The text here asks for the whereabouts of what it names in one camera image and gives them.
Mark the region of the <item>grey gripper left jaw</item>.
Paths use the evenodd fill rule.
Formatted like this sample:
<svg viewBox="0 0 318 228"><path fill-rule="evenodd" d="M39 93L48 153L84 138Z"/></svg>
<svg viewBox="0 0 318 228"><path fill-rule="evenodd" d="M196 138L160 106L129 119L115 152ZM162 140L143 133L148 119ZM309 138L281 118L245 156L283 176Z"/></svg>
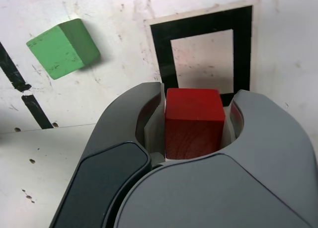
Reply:
<svg viewBox="0 0 318 228"><path fill-rule="evenodd" d="M162 84L139 84L102 113L50 226L111 228L129 190L151 171L144 128L162 101Z"/></svg>

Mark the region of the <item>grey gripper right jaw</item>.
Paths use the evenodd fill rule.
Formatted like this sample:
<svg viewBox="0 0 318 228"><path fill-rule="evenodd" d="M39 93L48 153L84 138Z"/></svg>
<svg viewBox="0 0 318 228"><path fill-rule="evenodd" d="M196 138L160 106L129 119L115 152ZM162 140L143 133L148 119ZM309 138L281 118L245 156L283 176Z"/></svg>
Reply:
<svg viewBox="0 0 318 228"><path fill-rule="evenodd" d="M232 100L236 139L207 156L169 162L127 194L117 228L315 228L318 166L302 126L268 97Z"/></svg>

